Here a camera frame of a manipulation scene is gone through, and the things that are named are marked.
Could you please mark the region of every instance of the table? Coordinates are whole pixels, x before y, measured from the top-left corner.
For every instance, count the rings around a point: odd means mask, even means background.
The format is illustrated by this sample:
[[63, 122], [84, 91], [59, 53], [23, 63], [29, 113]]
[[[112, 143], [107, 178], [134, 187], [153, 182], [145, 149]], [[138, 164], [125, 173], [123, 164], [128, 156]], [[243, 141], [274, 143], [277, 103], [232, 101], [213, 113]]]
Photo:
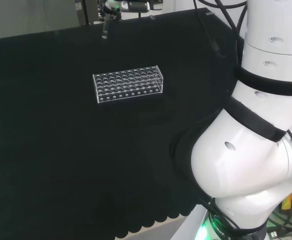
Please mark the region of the table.
[[[113, 240], [198, 203], [171, 139], [234, 87], [234, 39], [194, 10], [0, 39], [0, 240]], [[92, 74], [158, 65], [163, 94], [97, 104]]]

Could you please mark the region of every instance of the wall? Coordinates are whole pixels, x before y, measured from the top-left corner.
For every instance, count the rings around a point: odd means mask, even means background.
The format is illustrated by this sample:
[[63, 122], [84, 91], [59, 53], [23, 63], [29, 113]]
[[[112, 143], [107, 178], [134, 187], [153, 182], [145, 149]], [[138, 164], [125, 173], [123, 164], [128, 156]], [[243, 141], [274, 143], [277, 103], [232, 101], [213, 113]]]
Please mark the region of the wall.
[[74, 0], [0, 0], [0, 38], [77, 26]]
[[[206, 1], [215, 4], [214, 0], [206, 0]], [[224, 5], [239, 4], [243, 1], [244, 0], [221, 0], [221, 2]], [[206, 6], [197, 0], [196, 2], [197, 2], [198, 8], [208, 8], [210, 11], [215, 13], [216, 16], [218, 16], [223, 22], [225, 22], [229, 26], [221, 10]], [[238, 19], [240, 18], [243, 8], [244, 7], [239, 7], [239, 8], [227, 10], [232, 20], [234, 21], [235, 25], [237, 25]], [[194, 9], [193, 0], [165, 0], [163, 3], [163, 13], [171, 13], [171, 12], [183, 11], [183, 10], [189, 10], [189, 9]], [[240, 36], [242, 38], [245, 37], [246, 23], [247, 23], [247, 16], [245, 16], [245, 19], [242, 23], [241, 30], [240, 30]]]

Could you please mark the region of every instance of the black band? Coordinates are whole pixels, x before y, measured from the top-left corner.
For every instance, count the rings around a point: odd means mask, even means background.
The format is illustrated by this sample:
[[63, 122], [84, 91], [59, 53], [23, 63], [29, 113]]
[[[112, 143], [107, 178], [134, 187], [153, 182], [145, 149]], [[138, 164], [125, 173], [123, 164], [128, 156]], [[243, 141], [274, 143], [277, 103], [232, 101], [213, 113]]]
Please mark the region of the black band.
[[285, 131], [261, 118], [233, 97], [229, 98], [224, 109], [241, 125], [270, 141], [277, 143], [286, 134]]
[[234, 76], [253, 89], [269, 94], [292, 96], [292, 81], [280, 81], [258, 76], [243, 68], [235, 68]]
[[267, 234], [267, 221], [257, 227], [252, 229], [241, 229], [240, 231], [232, 227], [226, 228], [217, 219], [219, 216], [212, 216], [208, 213], [209, 222], [214, 229], [215, 233], [221, 240], [264, 240]]

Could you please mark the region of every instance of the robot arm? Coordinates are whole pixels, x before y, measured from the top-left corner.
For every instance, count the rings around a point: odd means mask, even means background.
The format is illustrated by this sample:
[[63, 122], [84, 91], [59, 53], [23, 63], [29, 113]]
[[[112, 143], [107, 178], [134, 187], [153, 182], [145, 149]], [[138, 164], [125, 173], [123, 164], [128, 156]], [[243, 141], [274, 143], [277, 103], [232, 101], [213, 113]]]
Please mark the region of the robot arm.
[[147, 0], [107, 0], [105, 2], [105, 12], [129, 12], [129, 13], [147, 13], [151, 9], [150, 3]]
[[119, 12], [147, 13], [150, 11], [150, 9], [151, 6], [148, 0], [107, 0], [103, 7], [103, 11], [105, 12], [105, 20], [101, 37], [103, 39], [108, 38], [108, 29], [111, 23], [111, 15], [116, 15]]

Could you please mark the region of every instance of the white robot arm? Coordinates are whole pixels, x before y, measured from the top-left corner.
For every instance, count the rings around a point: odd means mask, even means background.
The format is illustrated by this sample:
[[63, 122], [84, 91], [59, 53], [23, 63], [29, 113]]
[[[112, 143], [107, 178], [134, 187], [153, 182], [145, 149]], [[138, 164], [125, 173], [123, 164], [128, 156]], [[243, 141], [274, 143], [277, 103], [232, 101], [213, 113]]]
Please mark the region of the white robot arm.
[[[235, 106], [223, 109], [198, 138], [191, 170], [230, 222], [254, 233], [292, 192], [292, 140], [285, 134], [292, 132], [292, 0], [247, 0], [247, 4], [240, 71], [253, 80], [249, 83], [244, 76], [237, 81], [231, 96]], [[108, 0], [105, 6], [129, 12], [128, 2]], [[269, 125], [273, 136], [267, 133]], [[206, 228], [210, 239], [225, 239], [208, 218]], [[269, 239], [267, 234], [257, 238]]]

